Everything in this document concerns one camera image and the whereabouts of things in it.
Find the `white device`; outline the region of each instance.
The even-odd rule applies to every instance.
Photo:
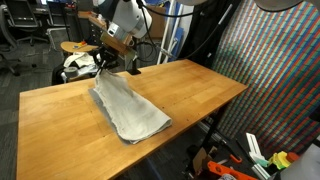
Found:
[[[206,2],[207,0],[177,0],[177,2],[183,4],[183,5],[187,5],[187,6],[195,6],[198,4],[202,4],[204,2]]]
[[[136,38],[142,38],[147,33],[145,20],[150,28],[152,19],[146,9],[144,18],[135,0],[99,0],[99,9],[104,18],[116,23],[123,30]]]
[[[305,0],[307,2],[312,3],[318,11],[320,11],[320,0]],[[287,9],[290,9],[299,3],[302,2],[302,0],[254,0],[254,2],[257,4],[259,8],[265,11],[270,12],[278,12],[278,11],[284,11]]]
[[[98,7],[99,0],[92,0],[92,4],[93,4],[93,6]]]
[[[118,39],[119,41],[124,41],[128,35],[128,33],[126,31],[124,31],[122,28],[120,28],[115,23],[110,24],[110,26],[108,28],[108,34],[111,37]]]
[[[249,155],[251,158],[258,164],[260,164],[263,167],[268,166],[268,161],[265,159],[265,157],[261,154],[259,144],[257,141],[257,138],[254,134],[246,133],[250,152]]]

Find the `patterned fabric backdrop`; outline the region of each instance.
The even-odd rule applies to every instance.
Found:
[[[212,67],[249,86],[228,107],[223,133],[254,133],[265,147],[298,153],[319,135],[308,117],[320,104],[319,15],[309,3],[268,13],[243,0]]]

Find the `black metal table leg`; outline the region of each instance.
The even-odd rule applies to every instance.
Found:
[[[218,111],[217,114],[212,113],[212,114],[209,115],[209,117],[211,117],[211,118],[213,119],[213,122],[212,122],[212,124],[210,125],[210,129],[209,129],[206,137],[205,137],[204,140],[202,141],[200,147],[204,147],[204,146],[206,146],[206,145],[208,144],[208,142],[209,142],[209,140],[210,140],[213,132],[217,129],[217,126],[218,126],[218,124],[219,124],[219,122],[220,122],[220,120],[221,120],[224,112],[226,111],[226,109],[227,109],[227,107],[228,107],[228,104],[229,104],[229,103],[223,105],[223,106],[219,109],[219,111]]]

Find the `wooden table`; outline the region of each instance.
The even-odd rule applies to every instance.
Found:
[[[141,68],[129,86],[173,120],[124,145],[88,93],[94,79],[20,94],[17,179],[112,179],[246,89],[189,60]]]
[[[79,42],[70,42],[70,41],[64,41],[60,44],[61,48],[68,52],[68,53],[74,53],[74,52],[89,52],[93,49],[97,49],[98,46],[92,46],[92,45],[86,45],[80,48],[73,48],[74,46],[78,45]]]
[[[82,19],[88,19],[92,16],[91,11],[78,11],[78,17]]]

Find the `chair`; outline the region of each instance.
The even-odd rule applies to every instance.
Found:
[[[70,40],[73,42],[80,42],[84,40],[82,26],[80,25],[78,13],[75,10],[69,9],[67,13],[67,19],[70,24]]]
[[[36,37],[33,35],[35,31],[42,27],[41,21],[38,21],[31,9],[27,0],[5,0],[7,5],[10,20],[10,26],[28,32],[31,35],[25,38],[18,39],[17,42],[30,40],[30,45],[34,45],[35,40],[48,42],[45,38]]]
[[[64,10],[65,4],[60,2],[47,1],[49,12],[48,24],[53,27],[67,27],[69,26],[66,12]]]
[[[6,8],[5,5],[0,6],[0,57],[1,63],[4,64],[5,68],[8,68],[15,76],[19,76],[20,73],[17,72],[13,66],[12,62],[15,61],[20,62],[19,59],[11,59],[8,60],[5,58],[5,53],[10,53],[17,49],[17,42],[14,37],[10,34],[9,29],[6,24],[6,19],[4,15],[4,9]]]
[[[50,26],[50,28],[47,29],[47,35],[50,40],[50,47],[52,47],[55,51],[58,51],[57,47],[59,47],[59,45],[56,46],[56,43],[60,44],[61,42],[66,41],[67,39],[64,36],[59,36],[59,38],[53,38],[54,32],[56,34],[61,34],[65,32],[68,35],[68,40],[70,40],[68,32],[69,23],[66,12],[64,10],[64,6],[64,3],[47,1],[49,13],[49,19],[47,19],[47,22]]]

